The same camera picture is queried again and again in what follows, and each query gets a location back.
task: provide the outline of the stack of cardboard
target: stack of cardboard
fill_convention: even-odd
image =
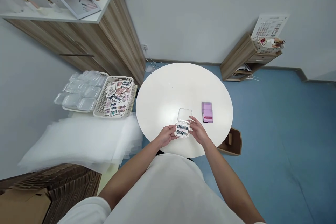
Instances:
[[[0,223],[56,224],[79,201],[96,196],[100,178],[75,164],[25,175],[0,195]]]

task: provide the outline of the white shirt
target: white shirt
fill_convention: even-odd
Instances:
[[[72,223],[244,224],[204,182],[194,162],[168,153],[154,158],[112,212],[103,198],[86,198],[59,221]]]

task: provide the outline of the white tulle fabric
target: white tulle fabric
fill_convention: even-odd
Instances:
[[[49,125],[18,165],[33,172],[73,163],[104,173],[137,153],[142,137],[135,112],[118,119],[81,114]]]

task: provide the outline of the smartphone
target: smartphone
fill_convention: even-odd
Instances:
[[[212,123],[214,121],[214,115],[212,111],[212,103],[210,101],[202,102],[202,117],[203,122]]]

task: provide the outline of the wooden drawer unit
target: wooden drawer unit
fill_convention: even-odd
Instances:
[[[93,14],[100,18],[92,21],[53,16],[5,20],[81,71],[130,76],[141,85],[146,61],[125,0],[108,0],[105,5],[102,13]],[[53,15],[63,17],[66,11]]]
[[[267,63],[274,60],[281,55],[279,51],[275,54],[260,54],[257,53],[254,42],[251,39],[249,33],[245,33],[236,46],[232,49],[229,55],[225,58],[220,65],[220,72],[222,74],[223,81],[235,81],[240,82],[247,77],[258,71]],[[241,66],[246,64],[251,71],[237,70]]]
[[[248,63],[260,63],[267,64],[274,60],[276,56],[262,56],[262,55],[253,55],[251,58],[247,60]]]

